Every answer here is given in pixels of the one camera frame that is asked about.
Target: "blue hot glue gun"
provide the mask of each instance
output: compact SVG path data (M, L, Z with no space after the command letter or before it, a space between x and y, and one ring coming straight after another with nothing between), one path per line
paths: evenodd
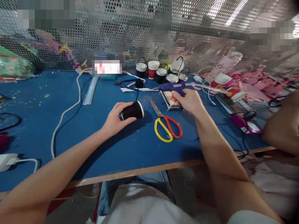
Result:
M154 88L154 89L160 90L162 92L174 90L174 91L178 92L182 97L185 97L185 95L182 91L182 89L184 89L185 86L186 86L185 82L181 82L181 83L170 82L170 83L161 84L157 88Z

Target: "yellow scissor handle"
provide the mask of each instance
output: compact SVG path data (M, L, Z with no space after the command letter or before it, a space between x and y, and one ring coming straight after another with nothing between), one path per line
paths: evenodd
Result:
M169 135L170 139L164 139L164 138L161 137L161 135L159 135L159 132L158 132L158 129L157 129L158 122L162 125L162 127L164 128L164 130L167 132L167 134ZM172 134L171 134L170 131L167 129L167 127L162 123L162 121L161 121L160 118L157 118L157 119L155 120L155 133L156 133L156 135L158 136L158 138L159 138L161 141L163 141L163 142L170 143L170 142L172 142L172 140L173 140Z

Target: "red and yellow scissors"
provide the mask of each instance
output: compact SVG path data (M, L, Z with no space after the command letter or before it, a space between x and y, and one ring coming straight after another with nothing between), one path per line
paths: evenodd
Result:
M167 142L167 143L169 143L169 142L172 142L173 137L176 138L176 139L182 137L183 132L182 132L182 128L181 128L181 126L179 125L179 123L176 122L175 120L171 119L169 116L164 116L164 115L160 112L160 110L158 109L158 107L155 105L155 103L154 103L151 99L149 99L149 101L150 101L151 105L153 106L153 109L155 110L155 112L156 112L157 115L158 115L158 118L155 120L155 126L154 126L154 128L155 128L155 133L156 133L156 135L158 136L158 138L159 138L160 140L162 140L163 142ZM168 129L167 129L167 127L162 123L161 118L164 118L164 119L166 120ZM180 133L179 133L179 136L176 136L176 135L174 134L174 132L173 132L173 130L172 130L170 124L169 124L169 120L171 120L171 121L178 127L179 132L180 132ZM164 139L164 138L161 137L161 135L159 134L159 132L158 132L158 130L157 130L158 122L162 125L162 127L164 128L164 130L167 132L167 134L169 135L169 138L170 138L170 139Z

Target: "metal mesh wall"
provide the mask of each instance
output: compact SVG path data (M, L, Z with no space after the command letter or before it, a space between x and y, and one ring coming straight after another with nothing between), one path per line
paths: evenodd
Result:
M114 54L123 56L123 70L134 70L141 56L164 63L183 56L196 72L237 50L244 55L237 68L263 62L269 70L287 70L299 52L294 8L291 0L76 0L75 29L37 30L18 29L17 1L2 0L0 45L37 69L73 70L74 62L87 59L92 66L92 56ZM155 13L164 15L160 32L153 27ZM281 20L295 23L293 51L253 51L250 21Z

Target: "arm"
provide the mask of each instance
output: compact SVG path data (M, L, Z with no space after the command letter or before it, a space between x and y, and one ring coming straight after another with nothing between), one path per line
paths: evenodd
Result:
M189 89L183 92L185 97L174 91L173 96L195 118L221 222L227 223L237 211L251 210L283 223L251 183L233 149L204 108L198 92Z
M299 156L299 91L282 100L282 108L265 125L263 140L277 149Z
M136 118L120 121L119 113L133 103L117 103L103 127L68 149L17 185L0 202L3 223L40 223L50 202L65 188L84 161L108 138Z

